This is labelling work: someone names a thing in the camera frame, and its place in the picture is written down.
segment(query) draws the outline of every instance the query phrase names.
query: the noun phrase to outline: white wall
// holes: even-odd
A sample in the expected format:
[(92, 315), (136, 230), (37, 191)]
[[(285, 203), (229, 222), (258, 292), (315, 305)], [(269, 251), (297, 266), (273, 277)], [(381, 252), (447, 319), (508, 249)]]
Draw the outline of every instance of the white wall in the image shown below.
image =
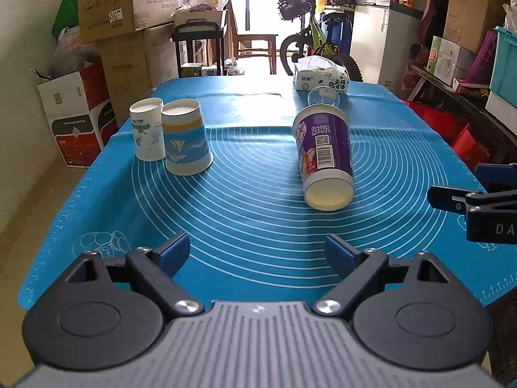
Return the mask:
[(29, 69), (46, 69), (60, 2), (0, 0), (0, 231), (58, 156)]

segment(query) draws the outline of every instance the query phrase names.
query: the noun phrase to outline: teal storage box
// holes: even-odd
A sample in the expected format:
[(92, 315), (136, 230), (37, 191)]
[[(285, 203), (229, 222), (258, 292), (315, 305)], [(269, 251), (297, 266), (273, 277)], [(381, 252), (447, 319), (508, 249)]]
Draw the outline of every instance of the teal storage box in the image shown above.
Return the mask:
[(517, 107), (517, 35), (497, 26), (497, 52), (490, 90)]

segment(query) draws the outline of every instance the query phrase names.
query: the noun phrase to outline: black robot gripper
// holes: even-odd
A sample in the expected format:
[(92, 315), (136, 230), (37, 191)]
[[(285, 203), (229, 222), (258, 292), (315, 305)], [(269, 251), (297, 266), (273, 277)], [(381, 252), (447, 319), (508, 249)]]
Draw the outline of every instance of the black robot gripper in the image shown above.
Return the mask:
[(482, 193), (432, 186), (427, 201), (438, 210), (464, 215), (468, 241), (517, 244), (517, 164), (480, 163), (474, 174), (482, 182), (510, 189)]
[(487, 312), (431, 253), (390, 259), (330, 235), (326, 258), (343, 280), (311, 310), (215, 301), (205, 311), (172, 281), (189, 252), (182, 233), (123, 259), (78, 257), (25, 317), (37, 368), (19, 387), (122, 387), (130, 374), (144, 388), (498, 386), (476, 365)]

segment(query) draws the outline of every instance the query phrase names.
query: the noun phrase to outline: cardboard box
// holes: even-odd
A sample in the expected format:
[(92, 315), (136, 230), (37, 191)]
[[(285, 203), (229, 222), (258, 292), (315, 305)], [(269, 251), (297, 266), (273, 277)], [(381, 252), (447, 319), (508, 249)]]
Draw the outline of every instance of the cardboard box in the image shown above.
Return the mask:
[(476, 61), (476, 54), (458, 44), (434, 37), (427, 63), (427, 72), (452, 86), (454, 79), (467, 75)]
[(506, 128), (517, 135), (517, 108), (496, 92), (491, 92), (487, 102), (487, 112), (495, 116)]
[(65, 163), (88, 167), (118, 131), (102, 64), (37, 86)]
[(201, 77), (203, 74), (202, 62), (186, 62), (182, 65), (182, 77)]
[(148, 98), (160, 83), (178, 77), (173, 30), (172, 24), (162, 25), (97, 41), (119, 126), (129, 118), (133, 103)]
[(183, 0), (77, 0), (83, 43), (170, 23)]
[(505, 20), (503, 0), (449, 0), (444, 38), (478, 53), (487, 32)]

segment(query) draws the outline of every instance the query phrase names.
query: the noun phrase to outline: clear glass cup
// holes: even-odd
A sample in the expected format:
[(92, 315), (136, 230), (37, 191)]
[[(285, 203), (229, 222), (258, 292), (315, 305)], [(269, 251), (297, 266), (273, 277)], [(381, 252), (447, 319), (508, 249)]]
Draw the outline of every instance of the clear glass cup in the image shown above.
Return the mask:
[(334, 89), (326, 86), (318, 86), (312, 89), (307, 96), (309, 105), (315, 105), (316, 103), (325, 103), (326, 105), (333, 105), (339, 107), (339, 93)]

